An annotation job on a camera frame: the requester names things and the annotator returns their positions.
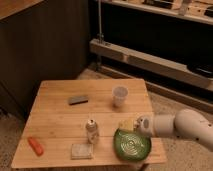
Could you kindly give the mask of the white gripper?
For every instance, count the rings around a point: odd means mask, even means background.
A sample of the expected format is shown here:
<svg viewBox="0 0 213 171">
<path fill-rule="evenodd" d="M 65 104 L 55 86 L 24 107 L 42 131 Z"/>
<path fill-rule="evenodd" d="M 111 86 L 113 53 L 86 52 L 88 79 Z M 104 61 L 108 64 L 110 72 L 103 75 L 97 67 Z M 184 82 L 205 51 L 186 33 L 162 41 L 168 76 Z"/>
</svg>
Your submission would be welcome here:
<svg viewBox="0 0 213 171">
<path fill-rule="evenodd" d="M 134 130 L 134 121 L 132 119 L 123 120 L 119 123 L 119 128 L 125 131 Z M 137 128 L 136 130 L 144 136 L 153 136 L 153 116 L 152 115 L 143 115 L 137 119 Z"/>
</svg>

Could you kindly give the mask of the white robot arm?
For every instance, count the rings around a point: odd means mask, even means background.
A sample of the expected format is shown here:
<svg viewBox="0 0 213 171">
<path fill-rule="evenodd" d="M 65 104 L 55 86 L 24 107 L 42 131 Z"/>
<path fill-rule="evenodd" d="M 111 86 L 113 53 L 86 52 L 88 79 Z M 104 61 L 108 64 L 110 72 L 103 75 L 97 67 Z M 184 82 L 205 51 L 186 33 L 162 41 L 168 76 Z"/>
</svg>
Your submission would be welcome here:
<svg viewBox="0 0 213 171">
<path fill-rule="evenodd" d="M 145 137 L 195 141 L 209 151 L 213 151 L 213 123 L 191 109 L 180 110 L 175 115 L 142 115 L 138 118 L 130 118 L 121 121 L 118 128 Z"/>
</svg>

